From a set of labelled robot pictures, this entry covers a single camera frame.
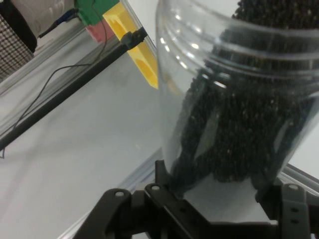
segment wire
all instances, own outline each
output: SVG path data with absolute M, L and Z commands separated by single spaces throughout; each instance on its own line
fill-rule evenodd
M 77 9 L 70 9 L 67 11 L 62 17 L 60 17 L 58 20 L 56 20 L 45 32 L 41 33 L 39 35 L 39 38 L 44 37 L 51 31 L 53 31 L 58 25 L 60 25 L 63 22 L 70 21 L 78 16 L 78 10 Z
M 107 43 L 107 33 L 106 33 L 106 28 L 105 25 L 102 21 L 102 18 L 100 17 L 100 15 L 98 14 L 98 12 L 96 11 L 95 7 L 95 0 L 92 0 L 92 4 L 91 4 L 91 9 L 94 11 L 94 13 L 97 15 L 97 17 L 99 18 L 99 20 L 102 22 L 103 25 L 103 29 L 104 29 L 104 35 L 105 35 L 105 42 L 104 45 L 101 49 L 101 51 L 99 52 L 99 54 L 97 55 L 97 57 L 94 59 L 94 61 L 92 63 L 88 63 L 88 64 L 76 64 L 76 65 L 71 65 L 71 66 L 63 66 L 60 67 L 58 69 L 56 69 L 51 75 L 50 77 L 47 79 L 47 81 L 45 82 L 44 86 L 42 87 L 41 91 L 39 92 L 39 94 L 37 95 L 37 97 L 32 101 L 32 103 L 26 108 L 26 110 L 23 112 L 23 114 L 19 117 L 19 119 L 16 121 L 16 123 L 14 124 L 14 126 L 12 127 L 12 130 L 15 130 L 16 126 L 19 124 L 19 122 L 24 118 L 25 114 L 29 111 L 29 109 L 34 105 L 34 103 L 40 98 L 40 96 L 42 95 L 44 89 L 46 88 L 46 86 L 48 85 L 48 83 L 50 82 L 50 80 L 52 79 L 52 77 L 54 76 L 54 74 L 60 70 L 63 70 L 65 68 L 72 68 L 72 67 L 80 67 L 80 66 L 92 66 L 94 65 L 99 59 L 100 56 L 102 55 L 102 53 L 105 50 L 106 47 L 106 43 Z M 0 156 L 0 159 L 4 159 L 4 152 L 5 152 L 5 148 L 2 150 L 2 156 Z

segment black cable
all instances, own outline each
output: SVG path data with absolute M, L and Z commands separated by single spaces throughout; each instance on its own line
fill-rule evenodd
M 44 105 L 39 107 L 34 113 L 28 116 L 25 120 L 19 123 L 14 130 L 11 130 L 3 138 L 0 139 L 0 150 L 7 147 L 10 143 L 16 140 L 20 135 L 26 132 L 39 120 L 45 117 L 48 113 L 54 110 L 57 106 L 63 103 L 67 98 L 81 89 L 84 85 L 90 82 L 94 77 L 100 74 L 106 67 L 119 59 L 128 50 L 126 45 L 115 47 L 107 56 L 101 59 L 97 64 L 88 69 L 84 74 L 80 75 L 75 81 L 64 88 L 57 95 L 52 97 Z
M 67 11 L 62 17 L 60 17 L 57 21 L 55 21 L 46 31 L 44 31 L 43 33 L 41 33 L 39 35 L 39 38 L 44 37 L 45 35 L 47 35 L 48 33 L 50 33 L 51 31 L 53 31 L 55 28 L 58 27 L 58 25 L 60 25 L 63 22 L 68 22 L 74 18 L 77 18 L 78 16 L 78 10 L 77 9 L 70 9 L 69 11 Z
M 97 17 L 99 18 L 99 20 L 101 22 L 102 18 L 100 17 L 100 15 L 98 14 L 98 12 L 96 11 L 95 7 L 95 0 L 92 0 L 92 5 L 91 8 L 94 11 L 94 13 L 97 15 Z M 14 124 L 14 126 L 12 127 L 12 130 L 15 130 L 15 128 L 17 127 L 18 123 L 24 118 L 25 114 L 29 111 L 29 109 L 34 105 L 34 103 L 40 98 L 40 96 L 42 95 L 44 89 L 46 88 L 47 84 L 50 82 L 51 78 L 54 76 L 54 74 L 60 70 L 66 69 L 66 68 L 72 68 L 72 67 L 80 67 L 80 66 L 92 66 L 94 65 L 100 58 L 101 54 L 104 52 L 105 47 L 106 47 L 106 43 L 107 43 L 107 32 L 106 32 L 106 28 L 105 25 L 103 24 L 103 29 L 104 29 L 104 35 L 105 35 L 105 42 L 104 45 L 102 47 L 102 50 L 99 52 L 99 54 L 97 55 L 97 57 L 94 59 L 94 61 L 92 63 L 88 63 L 88 64 L 76 64 L 76 65 L 71 65 L 71 66 L 63 66 L 60 67 L 58 69 L 56 69 L 51 75 L 50 77 L 47 79 L 47 81 L 45 82 L 44 86 L 42 87 L 41 91 L 39 92 L 39 94 L 37 95 L 37 97 L 31 102 L 31 104 L 26 108 L 26 110 L 22 113 L 22 115 L 19 117 L 19 119 L 16 121 L 16 123 Z M 2 150 L 2 156 L 0 156 L 1 159 L 4 159 L 4 151 L 5 148 Z

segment green object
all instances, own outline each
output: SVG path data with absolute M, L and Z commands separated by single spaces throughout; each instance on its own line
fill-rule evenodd
M 75 2 L 75 8 L 79 9 L 79 17 L 82 22 L 88 25 L 96 25 L 103 19 L 103 14 L 119 3 L 119 0 L 95 0 L 94 9 L 92 8 L 93 0 L 77 0 Z

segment black rod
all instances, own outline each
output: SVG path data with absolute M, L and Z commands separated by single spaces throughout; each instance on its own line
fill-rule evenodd
M 42 107 L 40 107 L 36 112 L 30 115 L 27 119 L 25 119 L 23 122 L 18 124 L 16 128 L 14 128 L 6 136 L 0 139 L 0 151 L 5 149 L 10 143 L 12 143 L 20 135 L 26 132 L 40 119 L 45 117 L 49 112 L 51 112 L 58 105 L 64 102 L 67 98 L 69 98 L 71 95 L 77 92 L 86 83 L 88 83 L 98 74 L 100 74 L 106 67 L 111 65 L 118 58 L 120 58 L 124 53 L 126 53 L 127 50 L 128 50 L 128 47 L 123 44 L 116 47 L 114 50 L 112 50 L 110 54 L 108 54 L 106 57 L 104 57 L 102 60 L 96 63 L 96 65 L 90 68 L 87 72 L 85 72 L 82 76 L 80 76 L 76 81 L 71 83 L 59 94 L 54 96 L 51 100 L 49 100 Z

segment clear plastic jar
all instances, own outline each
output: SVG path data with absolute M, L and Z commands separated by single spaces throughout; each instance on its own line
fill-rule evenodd
M 169 186 L 211 221 L 248 218 L 319 110 L 319 31 L 235 20 L 236 4 L 160 0 L 157 12 Z

